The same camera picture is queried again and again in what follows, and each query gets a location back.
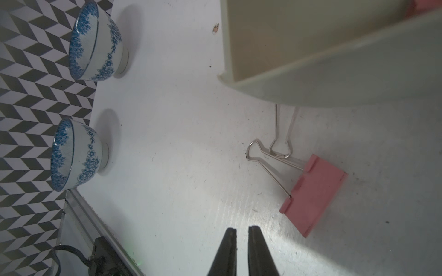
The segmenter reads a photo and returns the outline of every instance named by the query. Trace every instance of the small debris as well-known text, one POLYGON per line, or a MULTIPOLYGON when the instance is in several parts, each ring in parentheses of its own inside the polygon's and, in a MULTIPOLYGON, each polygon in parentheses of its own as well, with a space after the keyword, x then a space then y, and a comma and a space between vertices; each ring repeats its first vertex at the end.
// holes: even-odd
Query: small debris
POLYGON ((213 27, 213 30, 212 30, 212 33, 213 33, 213 34, 216 34, 216 33, 218 32, 218 28, 219 28, 219 26, 220 26, 220 24, 218 23, 218 24, 216 24, 216 25, 213 27))

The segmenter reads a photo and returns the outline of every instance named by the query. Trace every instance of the white table surface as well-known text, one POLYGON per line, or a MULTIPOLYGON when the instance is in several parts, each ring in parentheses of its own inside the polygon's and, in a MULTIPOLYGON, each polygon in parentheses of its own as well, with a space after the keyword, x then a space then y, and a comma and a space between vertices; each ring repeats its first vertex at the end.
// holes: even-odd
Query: white table surface
MULTIPOLYGON (((112 18, 130 64, 97 86, 91 126, 111 156, 78 190, 143 273, 206 275, 234 227, 238 275, 248 275, 248 226, 259 225, 281 275, 438 275, 440 95, 301 108, 293 155, 315 153, 349 173, 304 239, 278 212, 284 193, 245 159, 253 139, 272 141, 274 105, 217 80, 218 0, 116 0, 112 18)), ((266 161, 290 189, 299 173, 266 161)))

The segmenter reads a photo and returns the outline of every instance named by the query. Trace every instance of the geometric patterned wallpaper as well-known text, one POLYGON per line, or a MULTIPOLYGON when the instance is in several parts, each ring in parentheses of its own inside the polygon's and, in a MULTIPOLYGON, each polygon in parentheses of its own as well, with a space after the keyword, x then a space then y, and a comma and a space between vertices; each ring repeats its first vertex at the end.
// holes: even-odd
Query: geometric patterned wallpaper
POLYGON ((0 275, 51 274, 65 202, 49 185, 52 139, 64 117, 89 124, 96 88, 67 67, 83 4, 0 0, 0 275))

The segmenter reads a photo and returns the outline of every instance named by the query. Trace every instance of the white plastic container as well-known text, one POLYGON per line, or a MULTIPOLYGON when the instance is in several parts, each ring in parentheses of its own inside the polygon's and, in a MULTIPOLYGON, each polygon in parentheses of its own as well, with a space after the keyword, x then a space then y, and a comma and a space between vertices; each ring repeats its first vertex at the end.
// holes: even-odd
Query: white plastic container
POLYGON ((353 106, 442 84, 442 11, 409 0, 221 0, 226 85, 276 103, 353 106))

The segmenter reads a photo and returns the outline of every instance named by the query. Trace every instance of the bowl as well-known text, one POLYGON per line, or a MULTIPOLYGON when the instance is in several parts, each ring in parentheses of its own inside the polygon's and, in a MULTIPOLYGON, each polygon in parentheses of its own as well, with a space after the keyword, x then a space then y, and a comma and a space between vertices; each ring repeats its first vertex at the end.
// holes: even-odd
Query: bowl
POLYGON ((86 1, 72 30, 69 72, 74 80, 105 80, 123 73, 129 52, 115 22, 94 1, 86 1))
POLYGON ((90 126, 68 117, 55 132, 51 155, 51 186, 55 191, 88 182, 107 165, 109 147, 90 126))

